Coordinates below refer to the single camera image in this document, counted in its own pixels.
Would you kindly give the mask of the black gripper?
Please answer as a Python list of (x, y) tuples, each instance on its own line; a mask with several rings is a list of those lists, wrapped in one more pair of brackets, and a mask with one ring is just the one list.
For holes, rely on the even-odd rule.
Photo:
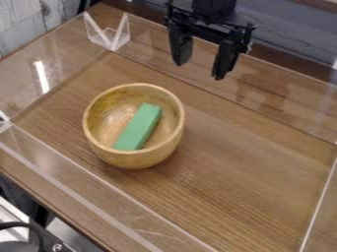
[(222, 80), (233, 70), (240, 50), (237, 43), (249, 45), (257, 29), (236, 12), (237, 0), (167, 0), (166, 27), (171, 56), (182, 66), (193, 56), (193, 36), (220, 43), (212, 76)]

